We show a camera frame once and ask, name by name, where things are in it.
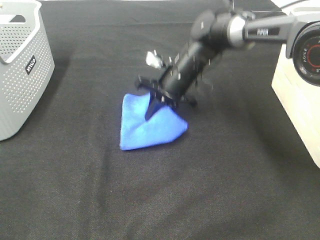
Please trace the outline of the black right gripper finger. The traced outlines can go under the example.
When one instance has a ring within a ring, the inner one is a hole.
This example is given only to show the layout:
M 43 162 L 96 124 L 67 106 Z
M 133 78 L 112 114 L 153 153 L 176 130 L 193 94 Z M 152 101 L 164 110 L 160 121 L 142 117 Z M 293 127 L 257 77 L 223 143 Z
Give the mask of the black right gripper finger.
M 144 119 L 146 121 L 150 120 L 151 117 L 163 107 L 162 102 L 157 98 L 157 94 L 155 92 L 150 92 L 149 104 L 144 115 Z

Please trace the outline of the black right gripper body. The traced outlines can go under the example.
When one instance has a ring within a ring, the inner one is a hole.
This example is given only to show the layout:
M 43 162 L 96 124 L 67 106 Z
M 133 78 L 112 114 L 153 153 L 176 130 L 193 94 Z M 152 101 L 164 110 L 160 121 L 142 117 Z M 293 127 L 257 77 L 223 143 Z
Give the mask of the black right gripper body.
M 144 88 L 165 105 L 175 107 L 207 65 L 217 64 L 222 52 L 201 42 L 187 42 L 158 80 L 138 76 L 135 86 Z

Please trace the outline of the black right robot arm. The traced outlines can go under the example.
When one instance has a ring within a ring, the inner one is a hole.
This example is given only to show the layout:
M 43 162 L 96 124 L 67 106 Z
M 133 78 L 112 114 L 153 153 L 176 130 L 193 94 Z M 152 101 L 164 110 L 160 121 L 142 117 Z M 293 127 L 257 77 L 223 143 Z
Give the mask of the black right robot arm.
M 205 66 L 226 49 L 247 49 L 259 42 L 285 44 L 285 56 L 292 59 L 298 75 L 311 85 L 320 84 L 320 12 L 315 8 L 300 15 L 263 18 L 238 9 L 207 10 L 194 21 L 189 40 L 176 57 L 164 62 L 155 51 L 147 53 L 147 65 L 164 73 L 159 79 L 139 76 L 135 82 L 137 88 L 150 92 L 145 119 L 163 106 L 195 105 L 186 92 Z

